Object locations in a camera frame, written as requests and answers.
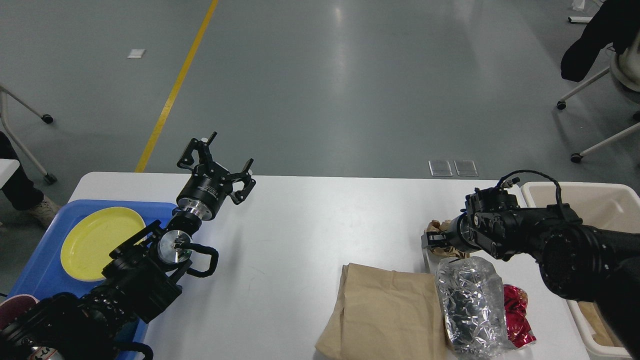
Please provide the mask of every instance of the white chair base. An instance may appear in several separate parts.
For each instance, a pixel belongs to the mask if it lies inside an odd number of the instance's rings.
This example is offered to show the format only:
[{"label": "white chair base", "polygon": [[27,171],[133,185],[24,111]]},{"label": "white chair base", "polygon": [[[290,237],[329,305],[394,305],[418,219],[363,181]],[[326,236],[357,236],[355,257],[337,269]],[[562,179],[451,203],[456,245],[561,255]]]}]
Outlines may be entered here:
[{"label": "white chair base", "polygon": [[[611,67],[607,67],[606,69],[600,71],[598,74],[595,74],[594,76],[591,76],[589,79],[583,81],[581,84],[579,84],[578,86],[576,86],[573,90],[571,90],[570,92],[568,92],[567,94],[565,94],[564,96],[562,96],[560,98],[560,100],[558,100],[557,104],[556,104],[556,108],[558,110],[564,110],[566,109],[566,101],[574,96],[575,94],[579,93],[580,91],[582,91],[584,88],[586,88],[587,86],[591,85],[592,83],[594,83],[596,80],[600,79],[601,77],[605,76],[606,74],[608,74],[611,71]],[[637,121],[640,121],[640,111],[634,114],[634,119]],[[587,154],[594,152],[596,150],[598,150],[599,148],[606,146],[607,144],[613,143],[615,141],[618,141],[622,138],[624,138],[625,136],[628,136],[634,132],[636,132],[637,130],[640,130],[640,123],[633,125],[631,127],[628,127],[626,129],[624,129],[623,131],[620,131],[619,133],[605,139],[602,140],[601,142],[595,144],[594,146],[586,149],[585,151],[582,152],[574,152],[571,155],[571,161],[574,163],[580,163],[582,161],[582,158],[585,157]]]},{"label": "white chair base", "polygon": [[34,113],[37,117],[41,118],[42,121],[44,121],[46,124],[51,124],[53,122],[53,117],[51,117],[51,115],[49,114],[40,114],[39,112],[35,111],[32,107],[30,107],[25,102],[20,100],[17,96],[13,95],[9,90],[6,89],[6,87],[4,87],[0,83],[0,120],[2,121],[2,125],[4,127],[4,130],[6,131],[6,134],[13,140],[13,142],[15,142],[16,145],[18,145],[18,147],[24,152],[24,154],[29,158],[29,160],[31,160],[31,162],[35,165],[38,171],[44,176],[44,181],[47,184],[55,183],[58,180],[56,179],[56,176],[48,173],[48,171],[44,169],[44,167],[35,158],[35,156],[33,156],[31,151],[29,151],[29,149],[22,143],[22,141],[20,141],[20,139],[18,139],[11,131],[11,128],[9,127],[9,124],[8,124],[9,107],[7,102],[7,95],[13,97],[17,102],[21,103],[30,112]]}]

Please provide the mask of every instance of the brown paper bag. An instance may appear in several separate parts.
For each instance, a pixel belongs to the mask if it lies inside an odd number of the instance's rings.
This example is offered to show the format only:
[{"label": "brown paper bag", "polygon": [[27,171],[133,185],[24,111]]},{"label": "brown paper bag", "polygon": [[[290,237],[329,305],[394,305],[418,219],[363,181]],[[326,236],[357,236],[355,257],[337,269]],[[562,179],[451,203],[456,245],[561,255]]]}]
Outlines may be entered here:
[{"label": "brown paper bag", "polygon": [[316,349],[336,360],[445,358],[433,275],[343,266],[335,308]]}]

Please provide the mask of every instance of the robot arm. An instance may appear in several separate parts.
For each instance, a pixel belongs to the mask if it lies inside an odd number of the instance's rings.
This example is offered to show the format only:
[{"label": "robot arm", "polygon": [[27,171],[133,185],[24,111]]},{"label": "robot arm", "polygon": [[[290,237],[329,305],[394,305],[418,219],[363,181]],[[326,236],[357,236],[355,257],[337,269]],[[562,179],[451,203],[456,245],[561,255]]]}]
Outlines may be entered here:
[{"label": "robot arm", "polygon": [[[532,170],[519,172],[551,179]],[[467,195],[463,214],[448,231],[423,236],[427,247],[484,250],[504,261],[520,253],[531,255],[551,292],[598,304],[620,341],[640,359],[635,326],[640,318],[640,234],[583,225],[574,210],[562,203],[561,189],[553,179],[556,204],[522,209],[505,190],[519,181],[506,181],[516,173],[503,177],[493,188],[476,188]]]},{"label": "robot arm", "polygon": [[[206,141],[191,139],[178,162],[191,171],[191,177],[167,226],[162,228],[156,220],[114,249],[109,254],[112,261],[102,271],[105,281],[80,299],[71,293],[55,294],[0,329],[0,359],[38,358],[43,348],[48,354],[57,350],[65,360],[113,360],[119,351],[153,358],[149,346],[123,343],[118,334],[126,323],[138,318],[149,323],[160,315],[182,293],[177,282],[184,274],[214,273],[218,251],[193,243],[191,237],[202,221],[216,216],[227,196],[239,204],[255,185],[249,170],[252,159],[236,174],[213,161],[209,146],[215,135]],[[199,162],[191,168],[193,151],[198,152]],[[233,183],[238,181],[244,188],[234,192]],[[191,268],[193,252],[211,257],[207,270]]]}]

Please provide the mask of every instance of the blue tray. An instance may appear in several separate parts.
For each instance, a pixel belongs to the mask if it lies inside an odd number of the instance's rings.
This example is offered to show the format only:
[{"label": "blue tray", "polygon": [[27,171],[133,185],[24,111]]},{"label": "blue tray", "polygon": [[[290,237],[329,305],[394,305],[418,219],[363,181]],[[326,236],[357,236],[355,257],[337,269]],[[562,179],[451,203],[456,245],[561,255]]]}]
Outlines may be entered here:
[{"label": "blue tray", "polygon": [[[174,204],[167,202],[140,202],[140,201],[109,201],[109,200],[76,200],[63,206],[47,232],[34,250],[29,262],[24,267],[18,281],[15,283],[9,297],[18,294],[31,294],[36,299],[44,299],[60,292],[70,292],[81,297],[88,293],[102,281],[86,282],[78,281],[67,275],[60,263],[60,249],[67,234],[82,219],[92,213],[110,208],[122,206],[135,210],[145,224],[149,225],[154,220],[162,221],[162,226],[171,219]],[[147,325],[138,320],[137,323],[127,325],[118,336],[121,341],[142,342],[147,332]],[[134,360],[137,353],[122,352],[117,360]]]}]

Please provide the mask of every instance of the yellow plate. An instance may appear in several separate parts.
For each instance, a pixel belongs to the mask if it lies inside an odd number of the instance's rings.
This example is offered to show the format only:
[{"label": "yellow plate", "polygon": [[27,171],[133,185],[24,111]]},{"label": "yellow plate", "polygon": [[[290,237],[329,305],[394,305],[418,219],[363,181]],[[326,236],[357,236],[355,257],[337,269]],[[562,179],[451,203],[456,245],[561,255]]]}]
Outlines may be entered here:
[{"label": "yellow plate", "polygon": [[80,281],[103,280],[109,253],[142,230],[145,222],[129,208],[106,208],[82,219],[67,235],[60,262],[69,276]]}]

